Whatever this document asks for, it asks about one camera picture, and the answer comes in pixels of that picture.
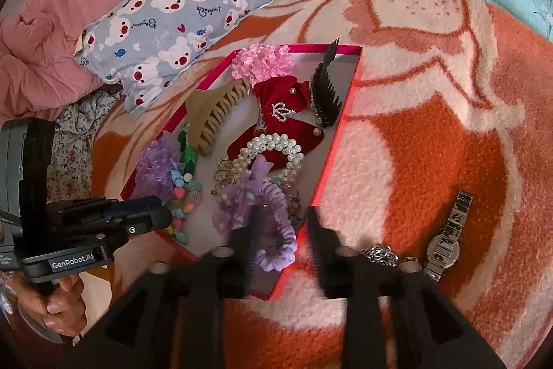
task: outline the pearl hair tie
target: pearl hair tie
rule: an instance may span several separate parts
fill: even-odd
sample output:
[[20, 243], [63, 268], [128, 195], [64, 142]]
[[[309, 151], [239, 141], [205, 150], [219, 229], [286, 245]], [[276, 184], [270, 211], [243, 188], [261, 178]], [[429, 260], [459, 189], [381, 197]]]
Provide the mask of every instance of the pearl hair tie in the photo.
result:
[[267, 150], [277, 150], [288, 158], [286, 169], [272, 177], [273, 183], [279, 185], [286, 181], [293, 182], [298, 175], [298, 171], [301, 169], [301, 163], [305, 155], [301, 153], [301, 146], [297, 144], [297, 141], [288, 139], [288, 135], [285, 133], [282, 135], [278, 133], [273, 133], [272, 135], [262, 134], [248, 141], [246, 147], [240, 149], [238, 158], [232, 160], [233, 179], [239, 179], [242, 171], [246, 169], [259, 154]]

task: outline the bear print pillowcase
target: bear print pillowcase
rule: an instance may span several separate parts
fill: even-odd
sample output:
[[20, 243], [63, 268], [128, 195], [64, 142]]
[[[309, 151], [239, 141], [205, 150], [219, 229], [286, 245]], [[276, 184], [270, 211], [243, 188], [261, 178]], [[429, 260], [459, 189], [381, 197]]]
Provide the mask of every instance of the bear print pillowcase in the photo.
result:
[[75, 59], [106, 83], [123, 84], [137, 117], [175, 77], [273, 0], [125, 0], [84, 31]]

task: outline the silver chain bracelet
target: silver chain bracelet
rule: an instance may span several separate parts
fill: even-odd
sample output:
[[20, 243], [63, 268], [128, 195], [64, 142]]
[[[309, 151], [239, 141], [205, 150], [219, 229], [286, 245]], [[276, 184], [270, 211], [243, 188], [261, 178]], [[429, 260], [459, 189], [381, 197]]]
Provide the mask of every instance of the silver chain bracelet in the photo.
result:
[[392, 252], [392, 248], [385, 244], [377, 243], [370, 249], [361, 250], [361, 255], [367, 257], [373, 263], [395, 267], [399, 258]]

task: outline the wristwatch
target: wristwatch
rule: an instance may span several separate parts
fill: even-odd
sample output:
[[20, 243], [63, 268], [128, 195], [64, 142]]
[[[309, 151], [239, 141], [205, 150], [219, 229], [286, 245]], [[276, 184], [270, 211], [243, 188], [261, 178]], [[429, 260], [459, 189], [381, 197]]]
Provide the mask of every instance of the wristwatch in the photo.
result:
[[444, 271], [452, 267], [459, 259], [461, 231], [467, 220], [472, 199], [471, 193], [466, 191], [457, 193], [457, 199], [455, 199], [445, 227], [428, 245], [428, 261], [422, 271], [435, 282], [440, 281]]

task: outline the black hair comb clip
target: black hair comb clip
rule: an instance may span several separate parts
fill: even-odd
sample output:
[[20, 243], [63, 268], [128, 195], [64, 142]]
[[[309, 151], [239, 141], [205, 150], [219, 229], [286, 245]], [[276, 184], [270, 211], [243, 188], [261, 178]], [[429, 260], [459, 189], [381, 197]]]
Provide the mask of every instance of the black hair comb clip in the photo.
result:
[[325, 52], [325, 57], [313, 78], [311, 79], [311, 109], [317, 116], [317, 125], [320, 127], [331, 127], [338, 119], [342, 102], [336, 94], [336, 90], [328, 77], [328, 65], [336, 57], [339, 39], [336, 39]]

